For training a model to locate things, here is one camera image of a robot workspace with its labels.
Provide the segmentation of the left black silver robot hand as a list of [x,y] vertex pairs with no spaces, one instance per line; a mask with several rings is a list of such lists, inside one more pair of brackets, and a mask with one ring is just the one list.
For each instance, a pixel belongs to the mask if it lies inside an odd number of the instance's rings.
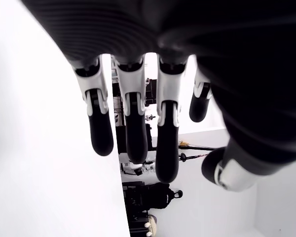
[[94,151],[113,149],[103,54],[115,57],[126,149],[148,152],[144,58],[157,55],[156,175],[178,173],[180,83],[197,61],[189,116],[201,122],[214,97],[230,139],[202,174],[242,191],[296,162],[296,0],[26,0],[24,6],[71,64],[87,105]]

